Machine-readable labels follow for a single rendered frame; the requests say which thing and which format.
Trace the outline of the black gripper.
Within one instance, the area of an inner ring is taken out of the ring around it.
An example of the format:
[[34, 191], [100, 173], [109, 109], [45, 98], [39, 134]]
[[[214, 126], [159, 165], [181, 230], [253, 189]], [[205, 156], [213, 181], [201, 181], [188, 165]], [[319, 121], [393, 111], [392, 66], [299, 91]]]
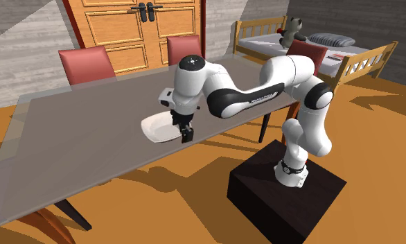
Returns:
[[173, 125], [180, 124], [179, 128], [182, 133], [182, 143], [188, 143], [193, 140], [194, 130], [190, 127], [185, 127], [193, 119], [193, 114], [183, 115], [177, 113], [175, 110], [171, 110]]

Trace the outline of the white plate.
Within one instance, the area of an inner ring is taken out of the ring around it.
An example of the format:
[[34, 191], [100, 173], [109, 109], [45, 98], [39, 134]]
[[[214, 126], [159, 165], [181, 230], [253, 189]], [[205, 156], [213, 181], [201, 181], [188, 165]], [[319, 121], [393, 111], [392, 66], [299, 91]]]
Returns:
[[173, 125], [170, 111], [145, 118], [141, 121], [141, 129], [144, 135], [154, 143], [163, 143], [182, 136], [179, 126]]

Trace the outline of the red chair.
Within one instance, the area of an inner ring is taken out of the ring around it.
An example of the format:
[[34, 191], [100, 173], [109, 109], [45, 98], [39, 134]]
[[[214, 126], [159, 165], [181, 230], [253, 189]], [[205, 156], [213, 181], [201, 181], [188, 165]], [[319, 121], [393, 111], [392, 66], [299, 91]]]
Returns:
[[200, 36], [171, 36], [167, 37], [168, 65], [180, 62], [187, 55], [202, 56]]
[[[309, 57], [315, 65], [314, 76], [317, 76], [319, 68], [325, 58], [327, 48], [324, 46], [316, 46], [302, 42], [299, 40], [294, 40], [290, 48], [287, 51], [287, 55], [303, 55]], [[299, 103], [293, 103], [288, 110], [286, 119], [296, 119], [299, 112]]]
[[104, 46], [59, 50], [58, 54], [70, 85], [116, 76]]

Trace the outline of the grey dining table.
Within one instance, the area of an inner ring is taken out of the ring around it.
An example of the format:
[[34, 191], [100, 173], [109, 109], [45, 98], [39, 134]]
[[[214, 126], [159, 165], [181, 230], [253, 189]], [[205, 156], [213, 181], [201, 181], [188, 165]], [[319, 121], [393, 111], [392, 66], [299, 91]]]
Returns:
[[184, 149], [141, 129], [174, 76], [171, 66], [23, 95], [0, 147], [0, 226]]

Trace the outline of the dark robot stand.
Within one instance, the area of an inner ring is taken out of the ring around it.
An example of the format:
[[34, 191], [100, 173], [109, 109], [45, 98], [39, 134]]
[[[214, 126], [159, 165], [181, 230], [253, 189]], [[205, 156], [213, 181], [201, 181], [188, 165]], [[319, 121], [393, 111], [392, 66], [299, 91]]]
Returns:
[[302, 244], [346, 181], [308, 160], [303, 187], [282, 185], [274, 167], [285, 150], [274, 140], [233, 169], [227, 197], [271, 244]]

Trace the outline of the wooden double door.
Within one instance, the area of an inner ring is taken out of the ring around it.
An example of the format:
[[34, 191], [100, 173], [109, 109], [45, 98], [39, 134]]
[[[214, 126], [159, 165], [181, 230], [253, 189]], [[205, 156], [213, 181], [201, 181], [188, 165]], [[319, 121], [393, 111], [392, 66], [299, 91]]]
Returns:
[[167, 67], [167, 38], [199, 35], [204, 1], [62, 0], [80, 47], [104, 46], [117, 76]]

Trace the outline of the wooden bed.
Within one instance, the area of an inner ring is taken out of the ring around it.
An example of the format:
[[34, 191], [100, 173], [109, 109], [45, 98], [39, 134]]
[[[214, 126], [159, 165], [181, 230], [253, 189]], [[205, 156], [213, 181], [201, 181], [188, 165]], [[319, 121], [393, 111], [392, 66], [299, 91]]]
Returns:
[[[266, 61], [280, 55], [287, 55], [279, 39], [281, 30], [286, 27], [288, 17], [275, 17], [249, 21], [236, 21], [233, 34], [233, 52], [243, 53], [253, 61]], [[311, 41], [308, 44], [318, 45]], [[365, 50], [355, 46], [335, 48], [324, 46], [328, 50], [319, 68], [317, 76], [333, 89], [356, 78], [372, 74], [377, 78], [397, 47], [398, 42]]]

